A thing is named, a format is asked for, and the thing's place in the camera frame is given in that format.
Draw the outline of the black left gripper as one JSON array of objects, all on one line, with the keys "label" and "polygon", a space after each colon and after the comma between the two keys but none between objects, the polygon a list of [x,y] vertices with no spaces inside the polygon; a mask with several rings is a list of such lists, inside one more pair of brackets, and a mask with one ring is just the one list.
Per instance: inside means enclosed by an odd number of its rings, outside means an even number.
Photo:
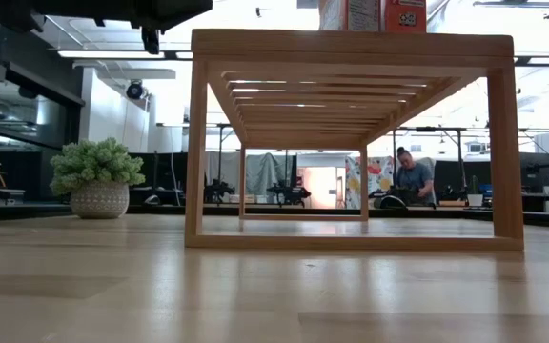
[{"label": "black left gripper", "polygon": [[211,10],[213,3],[214,0],[119,0],[112,18],[140,29],[144,50],[157,55],[160,33],[171,28],[179,15],[182,22],[190,20]]}]

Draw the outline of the wooden slatted shelf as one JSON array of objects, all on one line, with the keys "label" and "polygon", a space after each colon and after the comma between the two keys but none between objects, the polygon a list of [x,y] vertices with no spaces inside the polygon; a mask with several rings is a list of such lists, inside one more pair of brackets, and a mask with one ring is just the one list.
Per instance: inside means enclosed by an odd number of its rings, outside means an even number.
[{"label": "wooden slatted shelf", "polygon": [[[520,251],[524,247],[514,42],[508,35],[199,29],[186,181],[189,248]],[[479,78],[487,82],[490,236],[212,235],[202,230],[207,97],[243,150],[368,146]]]}]

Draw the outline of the grey hanging cloth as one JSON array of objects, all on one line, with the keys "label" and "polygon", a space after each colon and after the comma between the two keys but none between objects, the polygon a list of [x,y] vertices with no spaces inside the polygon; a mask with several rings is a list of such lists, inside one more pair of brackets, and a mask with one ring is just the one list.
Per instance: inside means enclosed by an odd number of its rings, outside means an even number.
[{"label": "grey hanging cloth", "polygon": [[239,184],[239,151],[207,151],[206,152],[206,186],[211,186],[215,179],[226,183],[238,194]]},{"label": "grey hanging cloth", "polygon": [[246,194],[268,195],[267,189],[284,179],[284,168],[271,153],[249,155],[245,168]]}]

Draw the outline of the round green plant white pot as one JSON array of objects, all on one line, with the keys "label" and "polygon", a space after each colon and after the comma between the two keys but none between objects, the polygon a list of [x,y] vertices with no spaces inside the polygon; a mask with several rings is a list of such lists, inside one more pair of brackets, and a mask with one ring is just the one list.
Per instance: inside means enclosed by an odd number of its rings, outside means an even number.
[{"label": "round green plant white pot", "polygon": [[130,205],[130,187],[146,180],[143,159],[132,157],[115,138],[82,140],[63,147],[51,159],[51,190],[67,196],[82,219],[116,219]]}]

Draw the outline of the colourful flower-print cloth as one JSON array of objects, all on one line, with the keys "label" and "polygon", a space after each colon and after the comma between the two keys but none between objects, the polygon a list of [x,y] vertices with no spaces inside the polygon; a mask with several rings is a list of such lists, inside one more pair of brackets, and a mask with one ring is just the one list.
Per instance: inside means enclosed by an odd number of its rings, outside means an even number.
[{"label": "colourful flower-print cloth", "polygon": [[[367,159],[368,192],[386,192],[393,185],[393,157],[369,157]],[[345,157],[345,205],[349,210],[359,210],[361,204],[360,157]]]}]

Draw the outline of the person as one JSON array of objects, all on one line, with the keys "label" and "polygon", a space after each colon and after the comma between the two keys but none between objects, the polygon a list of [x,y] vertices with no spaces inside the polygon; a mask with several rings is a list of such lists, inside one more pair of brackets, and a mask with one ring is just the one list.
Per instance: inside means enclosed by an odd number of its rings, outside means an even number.
[{"label": "person", "polygon": [[434,177],[431,170],[416,162],[403,147],[397,149],[396,156],[400,164],[396,172],[396,185],[402,189],[406,203],[412,206],[435,205]]}]

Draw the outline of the small plant white pot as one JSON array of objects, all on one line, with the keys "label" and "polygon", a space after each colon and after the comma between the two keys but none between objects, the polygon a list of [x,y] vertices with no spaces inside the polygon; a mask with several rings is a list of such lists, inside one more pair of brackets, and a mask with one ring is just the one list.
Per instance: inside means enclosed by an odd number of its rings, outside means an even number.
[{"label": "small plant white pot", "polygon": [[483,194],[479,190],[479,180],[473,175],[467,189],[467,203],[469,207],[478,208],[483,204]]}]

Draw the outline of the black monitor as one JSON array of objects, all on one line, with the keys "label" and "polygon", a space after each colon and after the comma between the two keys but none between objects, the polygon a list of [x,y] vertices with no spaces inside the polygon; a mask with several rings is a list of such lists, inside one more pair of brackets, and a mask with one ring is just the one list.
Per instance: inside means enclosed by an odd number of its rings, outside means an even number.
[{"label": "black monitor", "polygon": [[520,154],[522,188],[529,193],[543,193],[549,187],[549,155],[539,152]]}]

